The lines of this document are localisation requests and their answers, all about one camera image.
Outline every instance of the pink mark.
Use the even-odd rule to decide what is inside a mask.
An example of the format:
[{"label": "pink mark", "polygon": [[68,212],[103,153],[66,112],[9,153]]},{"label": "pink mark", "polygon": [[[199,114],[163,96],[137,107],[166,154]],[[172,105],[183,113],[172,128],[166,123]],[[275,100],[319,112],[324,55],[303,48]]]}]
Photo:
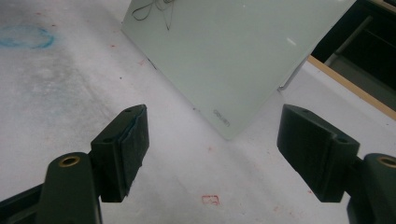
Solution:
[{"label": "pink mark", "polygon": [[138,64],[140,64],[140,66],[143,66],[143,64],[145,64],[145,60],[143,59],[143,60],[140,61]]},{"label": "pink mark", "polygon": [[203,204],[213,204],[219,205],[219,196],[218,195],[204,195],[202,196],[202,203]]}]

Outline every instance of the frosted glass panel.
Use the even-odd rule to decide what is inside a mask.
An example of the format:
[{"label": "frosted glass panel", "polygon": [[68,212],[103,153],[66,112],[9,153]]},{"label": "frosted glass panel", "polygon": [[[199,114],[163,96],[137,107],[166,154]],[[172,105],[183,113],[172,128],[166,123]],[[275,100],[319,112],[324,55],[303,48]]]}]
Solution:
[{"label": "frosted glass panel", "polygon": [[134,0],[122,30],[227,139],[353,0]]}]

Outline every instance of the wooden edge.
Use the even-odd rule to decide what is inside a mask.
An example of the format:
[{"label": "wooden edge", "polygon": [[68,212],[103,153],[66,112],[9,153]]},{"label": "wooden edge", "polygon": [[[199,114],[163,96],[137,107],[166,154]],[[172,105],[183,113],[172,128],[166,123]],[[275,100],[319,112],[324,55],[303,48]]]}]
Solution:
[{"label": "wooden edge", "polygon": [[390,11],[396,12],[396,7],[394,7],[393,5],[384,2],[384,0],[371,0],[371,2],[379,5],[380,7],[384,7]]},{"label": "wooden edge", "polygon": [[312,63],[315,67],[320,69],[322,72],[324,72],[326,75],[343,85],[345,88],[348,90],[352,91],[354,94],[359,96],[362,100],[365,102],[369,103],[373,107],[377,108],[380,110],[382,113],[386,114],[392,119],[396,120],[396,111],[392,110],[390,107],[387,105],[384,105],[382,102],[378,101],[375,99],[372,95],[367,93],[366,91],[362,90],[352,82],[350,82],[348,79],[342,77],[339,75],[337,72],[332,70],[330,67],[328,67],[326,64],[320,62],[318,59],[314,58],[312,55],[309,55],[307,59],[310,63]]}]

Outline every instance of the black plastic bracket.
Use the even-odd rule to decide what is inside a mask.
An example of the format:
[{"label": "black plastic bracket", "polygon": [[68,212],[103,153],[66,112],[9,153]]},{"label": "black plastic bracket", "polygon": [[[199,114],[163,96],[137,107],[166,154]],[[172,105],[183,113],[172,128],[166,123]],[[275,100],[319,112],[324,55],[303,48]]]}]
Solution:
[{"label": "black plastic bracket", "polygon": [[122,202],[149,148],[146,106],[123,110],[91,146],[51,162],[44,184],[0,202],[0,224],[102,223],[98,197]]},{"label": "black plastic bracket", "polygon": [[350,223],[396,223],[396,158],[361,160],[359,145],[311,111],[283,106],[277,146],[318,199],[339,203],[346,191]]}]

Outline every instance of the black wire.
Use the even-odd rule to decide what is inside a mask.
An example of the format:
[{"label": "black wire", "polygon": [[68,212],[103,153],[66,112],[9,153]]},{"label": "black wire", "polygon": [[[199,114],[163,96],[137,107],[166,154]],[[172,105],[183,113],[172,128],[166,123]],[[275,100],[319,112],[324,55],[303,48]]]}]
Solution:
[{"label": "black wire", "polygon": [[[175,0],[152,0],[151,3],[148,3],[148,4],[145,5],[145,6],[142,6],[142,7],[139,7],[139,8],[137,8],[137,9],[135,9],[135,10],[132,12],[132,16],[133,16],[134,19],[137,20],[137,21],[143,21],[143,20],[145,20],[145,19],[149,16],[149,14],[151,13],[151,9],[152,9],[152,6],[153,6],[153,5],[155,5],[155,7],[163,13],[163,12],[164,12],[166,9],[168,9],[170,6],[167,6],[167,7],[162,8],[162,7],[159,5],[161,1],[163,1],[166,5],[175,2]],[[149,7],[148,13],[146,14],[146,16],[143,17],[143,18],[137,18],[136,15],[135,15],[135,13],[136,13],[137,11],[140,11],[140,10],[146,8],[146,7]],[[168,23],[166,22],[165,16],[163,15],[163,18],[164,18],[165,24],[166,24],[166,28],[168,29],[168,31],[169,31],[169,29],[171,28],[171,23],[172,23],[173,4],[172,4],[172,12],[171,12],[171,13],[172,13],[172,14],[171,14],[171,22],[169,23],[169,25],[168,25]]]}]

